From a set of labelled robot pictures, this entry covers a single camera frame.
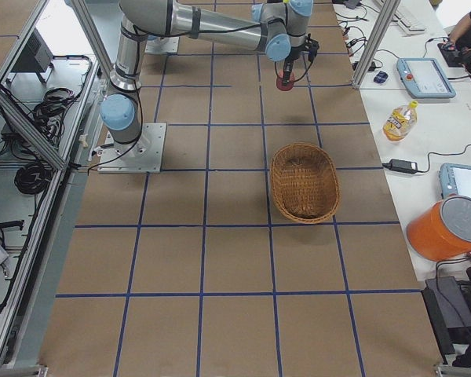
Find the dark red apple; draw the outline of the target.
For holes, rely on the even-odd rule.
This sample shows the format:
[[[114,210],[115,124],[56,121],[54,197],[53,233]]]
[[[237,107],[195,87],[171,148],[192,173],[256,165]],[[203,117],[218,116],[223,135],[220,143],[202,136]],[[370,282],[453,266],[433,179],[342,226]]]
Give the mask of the dark red apple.
[[[294,88],[295,75],[290,74],[288,79],[284,78],[284,72],[280,71],[276,76],[276,88],[280,91],[287,92]]]

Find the wicker basket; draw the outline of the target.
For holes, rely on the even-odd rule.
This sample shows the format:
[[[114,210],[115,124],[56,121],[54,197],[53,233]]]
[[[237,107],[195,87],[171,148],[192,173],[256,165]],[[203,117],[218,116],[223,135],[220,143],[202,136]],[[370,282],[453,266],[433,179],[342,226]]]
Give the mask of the wicker basket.
[[[270,168],[272,198],[285,218],[319,224],[333,217],[341,201],[332,158],[319,146],[296,142],[280,148]]]

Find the small blue mouse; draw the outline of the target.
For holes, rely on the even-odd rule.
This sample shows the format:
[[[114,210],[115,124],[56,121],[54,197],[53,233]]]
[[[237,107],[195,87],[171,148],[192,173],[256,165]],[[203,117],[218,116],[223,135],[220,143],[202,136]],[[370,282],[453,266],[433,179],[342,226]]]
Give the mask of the small blue mouse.
[[[389,75],[384,71],[379,71],[374,77],[373,81],[377,84],[383,84],[387,81]]]

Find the white keyboard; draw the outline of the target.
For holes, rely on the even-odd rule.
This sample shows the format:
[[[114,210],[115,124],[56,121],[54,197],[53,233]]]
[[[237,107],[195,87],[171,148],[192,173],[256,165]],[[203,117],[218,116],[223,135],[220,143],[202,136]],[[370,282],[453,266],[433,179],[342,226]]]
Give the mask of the white keyboard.
[[[398,5],[393,19],[406,35],[418,35],[427,31],[426,26],[417,20],[413,13],[402,4]]]

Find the far blue teach pendant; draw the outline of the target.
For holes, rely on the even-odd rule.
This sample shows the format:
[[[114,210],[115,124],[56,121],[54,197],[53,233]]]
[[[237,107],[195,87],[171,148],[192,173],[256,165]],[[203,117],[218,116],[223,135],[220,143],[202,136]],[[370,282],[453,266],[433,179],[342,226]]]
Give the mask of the far blue teach pendant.
[[[456,92],[435,58],[399,58],[396,70],[414,99],[451,99]]]

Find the blue teach pendant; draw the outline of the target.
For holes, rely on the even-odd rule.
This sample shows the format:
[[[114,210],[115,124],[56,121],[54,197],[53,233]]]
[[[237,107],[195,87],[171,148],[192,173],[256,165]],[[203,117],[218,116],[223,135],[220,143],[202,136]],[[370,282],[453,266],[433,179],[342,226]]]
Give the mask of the blue teach pendant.
[[[399,58],[396,70],[414,99],[451,99],[456,92],[435,58]]]
[[[443,198],[453,195],[471,198],[471,166],[444,163],[440,167],[439,181]]]

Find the orange juice bottle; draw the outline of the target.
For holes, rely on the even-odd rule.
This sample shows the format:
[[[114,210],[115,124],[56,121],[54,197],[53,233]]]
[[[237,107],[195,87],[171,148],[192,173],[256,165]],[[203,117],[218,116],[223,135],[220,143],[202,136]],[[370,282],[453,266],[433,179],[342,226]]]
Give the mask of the orange juice bottle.
[[[388,140],[401,141],[410,133],[418,120],[417,107],[417,101],[410,101],[408,104],[392,110],[391,115],[382,127],[382,131]]]

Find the black power adapter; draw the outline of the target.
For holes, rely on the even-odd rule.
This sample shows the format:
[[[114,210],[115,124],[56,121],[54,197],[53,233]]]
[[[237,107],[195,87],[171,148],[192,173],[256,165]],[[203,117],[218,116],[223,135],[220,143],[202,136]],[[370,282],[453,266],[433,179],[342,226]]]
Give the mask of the black power adapter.
[[[390,161],[383,163],[382,166],[387,170],[398,173],[416,174],[418,172],[417,163],[408,160],[390,159]]]

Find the near blue teach pendant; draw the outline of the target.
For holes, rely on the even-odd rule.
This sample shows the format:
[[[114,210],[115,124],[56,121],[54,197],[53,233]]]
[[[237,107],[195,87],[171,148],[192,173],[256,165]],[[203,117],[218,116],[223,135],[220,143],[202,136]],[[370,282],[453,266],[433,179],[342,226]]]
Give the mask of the near blue teach pendant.
[[[453,195],[471,198],[471,166],[444,163],[440,167],[439,181],[443,198]]]

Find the orange bucket grey lid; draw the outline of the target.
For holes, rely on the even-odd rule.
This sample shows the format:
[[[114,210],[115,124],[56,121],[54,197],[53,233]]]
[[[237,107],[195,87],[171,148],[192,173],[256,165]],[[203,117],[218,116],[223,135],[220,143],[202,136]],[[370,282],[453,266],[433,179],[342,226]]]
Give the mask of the orange bucket grey lid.
[[[412,220],[406,234],[415,251],[431,261],[471,251],[471,198],[442,199]]]

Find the aluminium frame post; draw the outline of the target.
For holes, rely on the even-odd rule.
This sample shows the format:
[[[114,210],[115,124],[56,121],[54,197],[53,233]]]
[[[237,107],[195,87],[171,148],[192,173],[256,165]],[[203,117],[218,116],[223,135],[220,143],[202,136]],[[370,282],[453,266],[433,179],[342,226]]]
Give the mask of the aluminium frame post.
[[[352,77],[352,87],[354,89],[358,90],[361,87],[363,79],[371,66],[376,50],[380,46],[382,39],[392,22],[399,4],[400,0],[388,0],[382,5],[382,9],[371,30],[368,42],[359,59],[356,69],[354,70]]]

